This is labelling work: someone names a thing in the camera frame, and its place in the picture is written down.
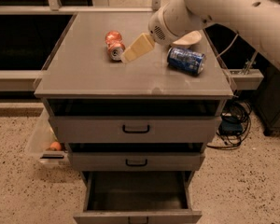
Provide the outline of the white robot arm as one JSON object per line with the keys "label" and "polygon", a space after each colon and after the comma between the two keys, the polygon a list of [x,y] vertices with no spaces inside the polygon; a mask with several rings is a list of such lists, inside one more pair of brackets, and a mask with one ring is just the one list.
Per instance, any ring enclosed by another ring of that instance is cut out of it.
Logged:
{"label": "white robot arm", "polygon": [[280,69],[280,5],[270,0],[171,0],[148,22],[120,56],[129,63],[150,52],[156,44],[170,45],[182,36],[220,24]]}

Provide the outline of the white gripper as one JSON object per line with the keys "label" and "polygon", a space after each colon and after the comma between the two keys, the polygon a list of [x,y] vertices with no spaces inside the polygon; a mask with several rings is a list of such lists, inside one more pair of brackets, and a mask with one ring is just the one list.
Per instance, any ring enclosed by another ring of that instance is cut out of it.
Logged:
{"label": "white gripper", "polygon": [[160,45],[170,45],[177,40],[177,36],[166,26],[163,7],[151,16],[148,30],[149,34],[140,34],[121,54],[120,58],[124,63],[132,62],[154,50],[155,42]]}

